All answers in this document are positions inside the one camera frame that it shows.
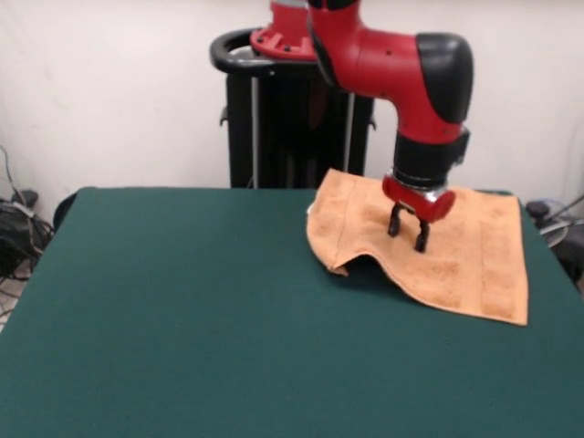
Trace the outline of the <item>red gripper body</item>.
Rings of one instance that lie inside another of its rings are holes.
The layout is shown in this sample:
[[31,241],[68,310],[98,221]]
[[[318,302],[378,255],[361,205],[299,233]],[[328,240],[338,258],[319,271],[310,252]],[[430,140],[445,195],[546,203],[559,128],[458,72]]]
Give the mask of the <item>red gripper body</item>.
[[399,216],[401,210],[407,210],[421,221],[435,223],[450,213],[455,202],[454,191],[444,187],[418,190],[402,184],[392,175],[383,178],[382,190],[393,201],[392,220]]

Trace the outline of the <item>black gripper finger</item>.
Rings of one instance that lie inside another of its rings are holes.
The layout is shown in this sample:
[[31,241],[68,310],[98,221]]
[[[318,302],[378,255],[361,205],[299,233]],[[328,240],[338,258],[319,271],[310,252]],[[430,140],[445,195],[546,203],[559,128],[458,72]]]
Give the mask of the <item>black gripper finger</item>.
[[414,249],[419,253],[424,253],[430,236],[431,224],[422,218],[418,218],[418,221],[420,233],[417,235]]
[[400,203],[396,203],[391,210],[388,234],[390,237],[395,237],[399,234],[401,229],[400,214],[404,207]]

